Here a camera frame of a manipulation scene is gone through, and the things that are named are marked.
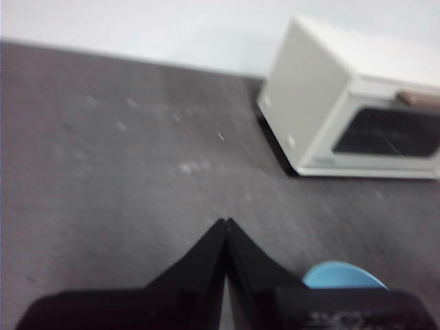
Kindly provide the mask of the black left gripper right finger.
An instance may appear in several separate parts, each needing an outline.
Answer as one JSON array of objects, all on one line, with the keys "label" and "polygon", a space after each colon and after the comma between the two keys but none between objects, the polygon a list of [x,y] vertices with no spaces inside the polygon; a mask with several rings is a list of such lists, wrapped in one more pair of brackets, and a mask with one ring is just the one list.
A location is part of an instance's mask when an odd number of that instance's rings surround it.
[{"label": "black left gripper right finger", "polygon": [[253,329],[431,329],[420,299],[379,288],[312,289],[225,222],[228,277]]}]

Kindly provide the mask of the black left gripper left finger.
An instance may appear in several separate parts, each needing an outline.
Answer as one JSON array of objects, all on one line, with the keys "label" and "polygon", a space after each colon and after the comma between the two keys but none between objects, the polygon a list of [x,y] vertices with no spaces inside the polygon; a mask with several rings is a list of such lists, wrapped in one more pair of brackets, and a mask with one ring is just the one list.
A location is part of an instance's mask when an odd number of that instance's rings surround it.
[{"label": "black left gripper left finger", "polygon": [[176,263],[137,289],[64,291],[34,301],[17,329],[218,329],[226,221],[220,219]]}]

